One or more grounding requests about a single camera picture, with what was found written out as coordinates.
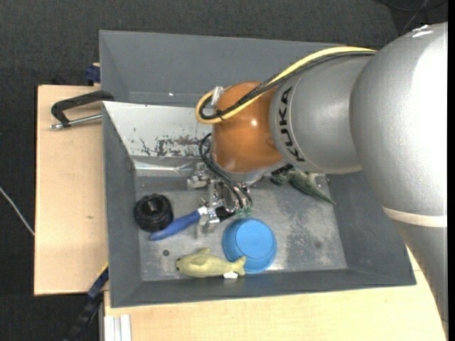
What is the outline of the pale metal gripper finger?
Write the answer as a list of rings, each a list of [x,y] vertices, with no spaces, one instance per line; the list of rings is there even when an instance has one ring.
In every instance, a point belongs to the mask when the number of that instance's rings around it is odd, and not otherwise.
[[[215,228],[220,223],[220,217],[217,215],[216,207],[200,207],[198,213],[200,217],[196,222],[196,239],[214,232]]]
[[[196,190],[207,185],[208,170],[202,162],[187,163],[178,167],[177,172],[180,176],[186,178],[188,190]]]

